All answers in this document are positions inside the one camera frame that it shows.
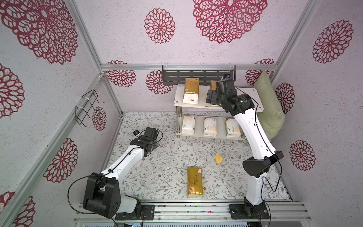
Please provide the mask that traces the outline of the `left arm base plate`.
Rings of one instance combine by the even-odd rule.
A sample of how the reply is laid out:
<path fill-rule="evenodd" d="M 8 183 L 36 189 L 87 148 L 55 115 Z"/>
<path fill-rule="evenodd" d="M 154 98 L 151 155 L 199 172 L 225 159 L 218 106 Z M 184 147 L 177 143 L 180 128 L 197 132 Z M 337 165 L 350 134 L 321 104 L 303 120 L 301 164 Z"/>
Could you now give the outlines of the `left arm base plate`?
<path fill-rule="evenodd" d="M 117 221 L 153 220 L 154 214 L 155 205 L 140 205 L 133 213 L 117 213 L 114 219 Z"/>

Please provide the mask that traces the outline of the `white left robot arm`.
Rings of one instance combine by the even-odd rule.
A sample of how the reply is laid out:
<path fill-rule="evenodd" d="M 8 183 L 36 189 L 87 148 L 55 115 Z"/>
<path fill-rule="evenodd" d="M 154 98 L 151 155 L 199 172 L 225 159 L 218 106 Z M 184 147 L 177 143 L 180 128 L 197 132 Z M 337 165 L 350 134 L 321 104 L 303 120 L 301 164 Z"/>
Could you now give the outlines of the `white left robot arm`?
<path fill-rule="evenodd" d="M 83 209 L 103 216 L 115 218 L 118 214 L 132 219 L 141 218 L 141 202 L 131 196 L 121 195 L 122 181 L 130 170 L 158 147 L 162 132 L 147 127 L 135 136 L 126 151 L 101 173 L 92 173 L 87 178 Z"/>

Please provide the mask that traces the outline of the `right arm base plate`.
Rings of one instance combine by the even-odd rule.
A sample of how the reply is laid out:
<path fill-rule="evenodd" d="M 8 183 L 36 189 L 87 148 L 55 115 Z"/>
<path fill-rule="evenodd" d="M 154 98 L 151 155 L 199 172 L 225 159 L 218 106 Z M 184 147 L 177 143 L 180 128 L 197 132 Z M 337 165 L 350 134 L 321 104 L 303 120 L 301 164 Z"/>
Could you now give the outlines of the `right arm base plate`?
<path fill-rule="evenodd" d="M 232 219 L 269 219 L 269 211 L 265 203 L 251 206 L 250 204 L 230 204 L 229 211 Z"/>

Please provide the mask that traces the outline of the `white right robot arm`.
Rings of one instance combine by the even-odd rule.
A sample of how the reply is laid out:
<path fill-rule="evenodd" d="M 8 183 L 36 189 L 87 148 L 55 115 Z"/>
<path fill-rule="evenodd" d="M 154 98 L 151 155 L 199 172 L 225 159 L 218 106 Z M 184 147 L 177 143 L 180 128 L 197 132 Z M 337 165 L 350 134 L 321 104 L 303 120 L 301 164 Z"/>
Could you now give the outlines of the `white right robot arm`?
<path fill-rule="evenodd" d="M 252 157 L 243 162 L 249 175 L 245 204 L 252 208 L 263 205 L 264 178 L 271 165 L 283 158 L 269 142 L 257 116 L 258 103 L 248 94 L 237 94 L 233 79 L 216 81 L 216 89 L 208 95 L 214 105 L 220 106 L 238 122 L 252 151 Z"/>

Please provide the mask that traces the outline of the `white tissue pack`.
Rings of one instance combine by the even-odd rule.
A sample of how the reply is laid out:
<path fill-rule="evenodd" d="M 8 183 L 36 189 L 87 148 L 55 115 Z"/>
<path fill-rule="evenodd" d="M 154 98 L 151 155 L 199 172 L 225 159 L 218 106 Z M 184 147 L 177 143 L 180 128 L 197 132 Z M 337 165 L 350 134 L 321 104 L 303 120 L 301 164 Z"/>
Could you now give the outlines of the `white tissue pack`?
<path fill-rule="evenodd" d="M 240 138 L 242 133 L 239 123 L 234 118 L 227 118 L 225 120 L 226 137 Z"/>
<path fill-rule="evenodd" d="M 183 117 L 181 133 L 193 135 L 195 133 L 195 116 L 185 115 Z"/>
<path fill-rule="evenodd" d="M 204 136 L 216 137 L 217 136 L 217 121 L 216 118 L 204 119 Z"/>

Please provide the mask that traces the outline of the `gold tissue pack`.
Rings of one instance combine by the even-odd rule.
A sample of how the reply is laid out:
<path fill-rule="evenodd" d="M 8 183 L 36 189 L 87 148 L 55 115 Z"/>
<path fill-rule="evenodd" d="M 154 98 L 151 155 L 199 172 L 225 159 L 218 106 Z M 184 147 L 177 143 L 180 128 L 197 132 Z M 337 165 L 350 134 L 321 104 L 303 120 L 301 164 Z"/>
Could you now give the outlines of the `gold tissue pack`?
<path fill-rule="evenodd" d="M 187 198 L 202 199 L 204 197 L 202 169 L 198 167 L 188 167 L 187 175 Z"/>
<path fill-rule="evenodd" d="M 210 90 L 216 91 L 216 83 L 217 83 L 217 81 L 215 81 L 215 80 L 212 80 L 210 82 Z"/>
<path fill-rule="evenodd" d="M 186 78 L 184 84 L 183 103 L 197 104 L 199 98 L 199 79 Z"/>

